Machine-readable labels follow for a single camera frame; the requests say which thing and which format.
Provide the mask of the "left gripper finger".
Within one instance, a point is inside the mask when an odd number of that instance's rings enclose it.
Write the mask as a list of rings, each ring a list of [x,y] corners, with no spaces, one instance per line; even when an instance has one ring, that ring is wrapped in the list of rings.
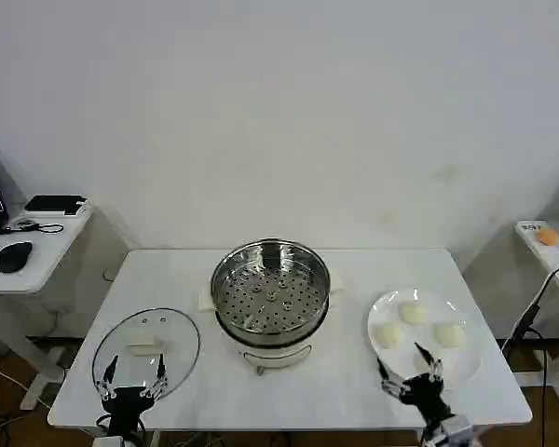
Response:
[[[141,392],[142,397],[160,399],[168,389],[168,376],[163,353],[159,354],[157,363],[157,375],[155,382],[150,387],[145,387]]]
[[[118,355],[113,355],[103,369],[102,374],[95,377],[95,387],[101,400],[112,399],[116,394],[113,388],[113,382],[116,374],[117,361]]]

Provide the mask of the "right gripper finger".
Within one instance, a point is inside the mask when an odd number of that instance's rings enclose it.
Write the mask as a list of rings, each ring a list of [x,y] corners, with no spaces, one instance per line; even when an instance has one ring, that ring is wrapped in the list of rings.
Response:
[[[416,368],[417,377],[423,382],[443,382],[443,362],[434,357],[424,346],[415,342],[416,352],[413,363]]]
[[[392,397],[399,397],[403,391],[402,378],[387,367],[380,358],[377,365],[381,377],[381,388]]]

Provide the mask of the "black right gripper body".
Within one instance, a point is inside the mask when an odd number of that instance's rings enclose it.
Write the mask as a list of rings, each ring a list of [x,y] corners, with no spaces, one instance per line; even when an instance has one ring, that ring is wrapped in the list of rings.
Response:
[[[453,413],[442,399],[443,378],[438,374],[422,373],[402,382],[400,401],[415,406],[428,427],[438,426]]]

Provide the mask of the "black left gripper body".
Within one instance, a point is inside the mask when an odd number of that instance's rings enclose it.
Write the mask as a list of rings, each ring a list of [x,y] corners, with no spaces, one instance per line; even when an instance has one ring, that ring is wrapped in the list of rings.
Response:
[[[108,436],[130,436],[142,425],[141,415],[155,404],[153,393],[145,386],[120,386],[102,400],[109,415]]]

